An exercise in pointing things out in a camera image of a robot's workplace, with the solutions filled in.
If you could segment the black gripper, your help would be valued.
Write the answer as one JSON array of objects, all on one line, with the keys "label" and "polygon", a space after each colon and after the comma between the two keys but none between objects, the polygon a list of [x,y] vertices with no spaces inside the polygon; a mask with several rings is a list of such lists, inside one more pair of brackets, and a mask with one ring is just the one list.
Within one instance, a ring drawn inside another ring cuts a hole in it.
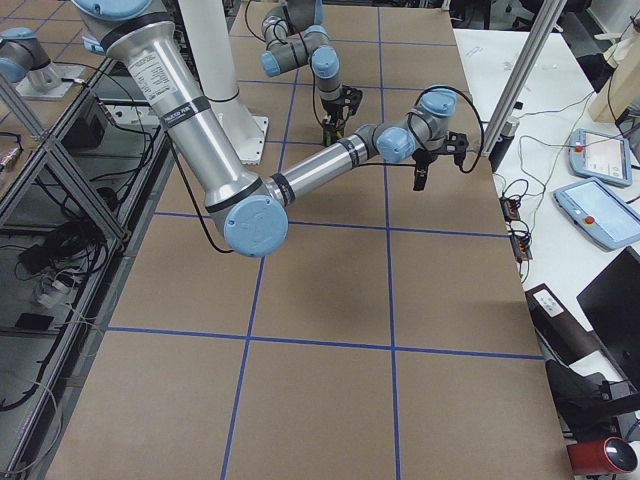
[{"label": "black gripper", "polygon": [[414,165],[414,191],[423,191],[428,179],[431,163],[439,156],[451,155],[458,168],[464,166],[467,155],[468,137],[464,133],[449,131],[443,138],[430,141],[426,146],[419,147],[412,155]]},{"label": "black gripper", "polygon": [[327,120],[348,120],[357,114],[362,101],[362,91],[341,85],[330,92],[320,91],[320,98]]}]

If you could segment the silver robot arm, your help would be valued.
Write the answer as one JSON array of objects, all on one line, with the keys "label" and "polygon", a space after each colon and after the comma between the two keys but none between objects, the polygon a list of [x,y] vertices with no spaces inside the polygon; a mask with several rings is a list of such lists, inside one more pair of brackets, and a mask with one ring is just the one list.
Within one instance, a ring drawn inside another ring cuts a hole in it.
[{"label": "silver robot arm", "polygon": [[362,91],[342,82],[339,56],[322,22],[320,1],[280,2],[262,21],[260,61],[269,77],[308,66],[326,112],[323,124],[337,128],[357,112]]},{"label": "silver robot arm", "polygon": [[122,62],[205,192],[205,207],[228,246],[247,257],[278,249],[288,232],[286,206],[371,158],[415,162],[414,188],[426,185],[441,155],[461,166],[468,141],[449,130],[460,92],[426,89],[395,123],[367,124],[292,168],[267,179],[244,168],[210,101],[179,54],[174,24],[158,1],[78,1],[103,53]]}]

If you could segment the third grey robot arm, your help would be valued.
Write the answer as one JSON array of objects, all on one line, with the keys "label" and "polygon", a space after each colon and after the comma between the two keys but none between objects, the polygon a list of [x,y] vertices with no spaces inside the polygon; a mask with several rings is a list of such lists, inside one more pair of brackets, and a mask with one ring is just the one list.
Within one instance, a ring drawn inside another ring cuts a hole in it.
[{"label": "third grey robot arm", "polygon": [[61,83],[50,56],[28,27],[1,32],[1,74],[13,84],[27,78],[39,92],[49,91]]}]

